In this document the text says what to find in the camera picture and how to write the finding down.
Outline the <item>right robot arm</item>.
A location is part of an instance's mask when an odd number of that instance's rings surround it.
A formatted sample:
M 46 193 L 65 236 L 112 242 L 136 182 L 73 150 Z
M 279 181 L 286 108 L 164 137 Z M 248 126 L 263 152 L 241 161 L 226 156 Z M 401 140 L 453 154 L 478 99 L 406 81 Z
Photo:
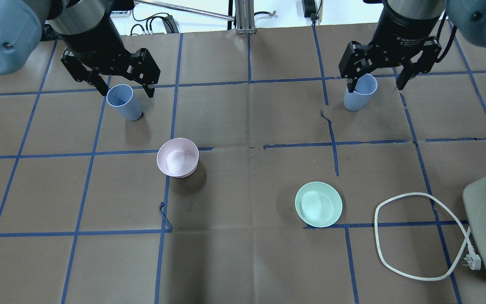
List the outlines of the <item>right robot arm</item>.
M 444 59 L 460 31 L 472 45 L 486 47 L 486 0 L 383 0 L 372 40 L 348 43 L 339 63 L 352 93 L 362 77 L 380 68 L 403 67 L 397 88 L 431 71 Z

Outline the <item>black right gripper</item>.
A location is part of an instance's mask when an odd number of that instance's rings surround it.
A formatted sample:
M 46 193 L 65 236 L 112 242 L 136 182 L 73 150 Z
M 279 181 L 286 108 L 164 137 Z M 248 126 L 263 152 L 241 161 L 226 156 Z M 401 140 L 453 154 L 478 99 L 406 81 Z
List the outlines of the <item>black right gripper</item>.
M 397 77 L 397 89 L 403 90 L 410 79 L 428 73 L 443 56 L 436 36 L 427 32 L 376 32 L 371 42 L 350 41 L 340 59 L 340 75 L 347 79 L 349 93 L 358 79 L 380 68 L 403 67 Z

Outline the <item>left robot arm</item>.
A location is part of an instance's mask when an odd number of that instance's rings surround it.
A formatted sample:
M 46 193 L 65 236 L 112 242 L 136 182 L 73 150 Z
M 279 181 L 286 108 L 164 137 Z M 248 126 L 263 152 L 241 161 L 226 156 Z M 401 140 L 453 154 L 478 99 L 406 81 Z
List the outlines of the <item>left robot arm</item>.
M 75 81 L 86 81 L 103 96 L 102 75 L 139 83 L 154 96 L 160 68 L 146 48 L 129 52 L 111 12 L 131 10 L 132 0 L 0 0 L 0 75 L 19 71 L 50 25 L 66 45 L 61 62 Z

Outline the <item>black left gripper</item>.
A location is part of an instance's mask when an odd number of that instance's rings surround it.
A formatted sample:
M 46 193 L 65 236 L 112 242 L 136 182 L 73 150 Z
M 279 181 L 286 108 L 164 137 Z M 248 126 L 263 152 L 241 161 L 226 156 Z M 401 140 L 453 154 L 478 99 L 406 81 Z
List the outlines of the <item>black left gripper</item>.
M 100 76 L 118 75 L 141 84 L 153 98 L 159 81 L 160 68 L 146 48 L 129 52 L 114 30 L 91 30 L 77 35 L 60 35 L 67 52 L 61 62 L 76 81 L 89 81 L 102 96 L 108 85 Z

